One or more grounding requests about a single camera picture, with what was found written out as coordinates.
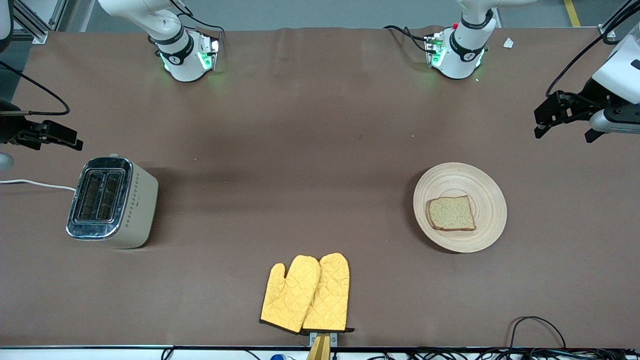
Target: brown tabletop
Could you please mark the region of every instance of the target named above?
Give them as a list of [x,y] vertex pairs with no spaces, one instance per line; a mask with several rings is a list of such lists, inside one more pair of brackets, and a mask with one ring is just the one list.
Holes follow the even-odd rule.
[[[143,33],[49,35],[25,73],[69,103],[54,120],[84,150],[2,146],[16,165],[1,177],[75,186],[116,152],[158,178],[159,202],[150,243],[112,250],[65,233],[71,192],[0,187],[0,343],[306,343],[258,323],[269,269],[341,252],[356,328],[341,345],[503,346],[514,318],[538,315],[570,347],[637,346],[640,138],[589,145],[585,122],[533,135],[548,84],[596,34],[500,29],[452,81],[386,30],[235,32],[225,72],[195,83],[174,81]],[[559,88],[580,90],[609,51]],[[14,103],[60,107],[25,81]],[[448,161],[507,200],[481,252],[438,249],[414,219],[418,178]],[[516,344],[558,346],[535,323]]]

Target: white cable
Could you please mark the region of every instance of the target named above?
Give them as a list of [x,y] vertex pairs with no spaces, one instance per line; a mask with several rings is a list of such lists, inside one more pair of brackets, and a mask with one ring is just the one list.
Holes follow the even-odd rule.
[[47,188],[56,188],[56,189],[65,189],[65,190],[71,190],[73,192],[76,192],[76,189],[74,188],[70,188],[68,186],[60,186],[60,185],[51,185],[51,184],[43,184],[43,183],[39,183],[37,181],[31,181],[31,180],[25,180],[25,179],[18,179],[18,180],[0,180],[0,184],[21,184],[21,183],[27,183],[27,184],[32,184],[32,185],[38,185],[38,186],[44,186]]

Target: plate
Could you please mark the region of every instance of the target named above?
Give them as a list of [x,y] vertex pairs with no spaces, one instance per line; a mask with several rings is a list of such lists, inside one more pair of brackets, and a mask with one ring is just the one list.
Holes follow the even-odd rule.
[[[476,230],[433,229],[427,219],[427,202],[463,195],[469,196]],[[498,184],[482,170],[462,163],[444,163],[425,172],[413,193],[413,212],[431,241],[455,252],[486,249],[498,240],[507,224],[507,202]]]

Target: toaster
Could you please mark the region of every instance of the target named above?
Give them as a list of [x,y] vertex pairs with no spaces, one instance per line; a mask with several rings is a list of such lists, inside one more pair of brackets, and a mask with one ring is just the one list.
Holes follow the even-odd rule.
[[89,161],[80,174],[67,232],[116,249],[142,246],[156,211],[158,182],[131,160],[112,154]]

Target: yellow oven mitt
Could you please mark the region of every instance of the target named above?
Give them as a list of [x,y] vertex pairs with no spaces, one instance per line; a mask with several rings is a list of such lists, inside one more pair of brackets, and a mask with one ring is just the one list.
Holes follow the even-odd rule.
[[347,326],[349,263],[339,253],[320,260],[320,282],[302,325],[305,332],[343,332]]
[[298,255],[285,276],[284,264],[271,269],[262,304],[261,323],[299,333],[320,280],[316,258]]

